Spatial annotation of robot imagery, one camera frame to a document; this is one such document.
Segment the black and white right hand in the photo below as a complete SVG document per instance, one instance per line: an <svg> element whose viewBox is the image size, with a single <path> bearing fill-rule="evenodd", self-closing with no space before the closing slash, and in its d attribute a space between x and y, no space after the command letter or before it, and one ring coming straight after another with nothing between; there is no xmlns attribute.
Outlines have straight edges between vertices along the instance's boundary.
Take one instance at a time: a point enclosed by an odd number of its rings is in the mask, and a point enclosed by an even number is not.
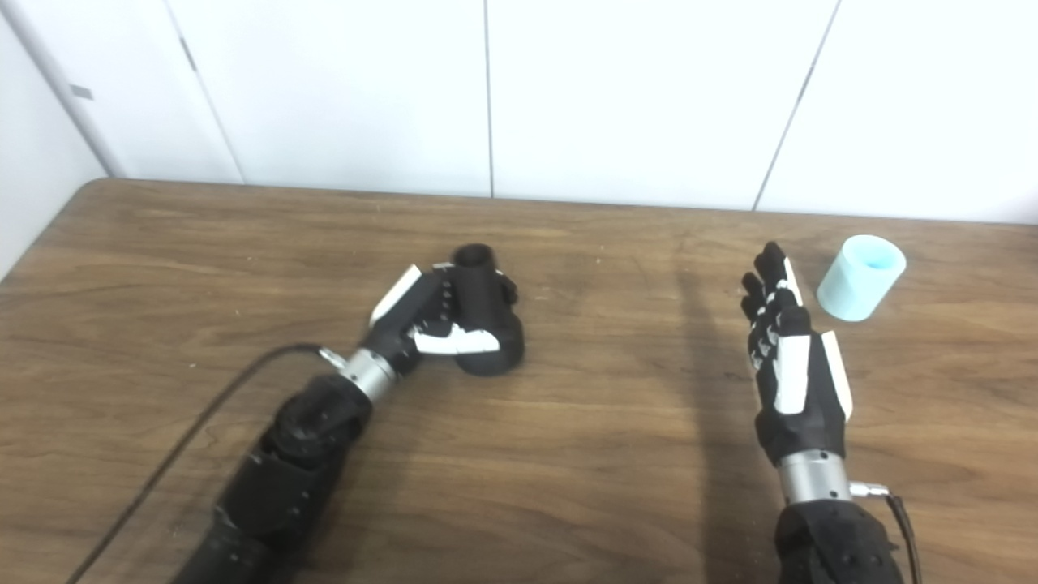
<svg viewBox="0 0 1038 584"><path fill-rule="evenodd" d="M772 465L805 451L845 458L852 396L834 332L819 333L790 258L769 241L741 280L761 409L757 443Z"/></svg>

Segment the black and white left hand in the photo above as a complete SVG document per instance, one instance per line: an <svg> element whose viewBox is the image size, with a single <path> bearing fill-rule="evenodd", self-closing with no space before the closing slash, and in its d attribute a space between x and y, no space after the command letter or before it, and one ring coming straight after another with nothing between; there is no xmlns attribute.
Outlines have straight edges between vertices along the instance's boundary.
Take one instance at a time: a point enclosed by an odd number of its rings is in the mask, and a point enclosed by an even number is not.
<svg viewBox="0 0 1038 584"><path fill-rule="evenodd" d="M397 376L411 373L425 356L446 356L468 376L506 376L525 354L517 300L493 255L456 254L427 271L410 265L375 305L361 347Z"/></svg>

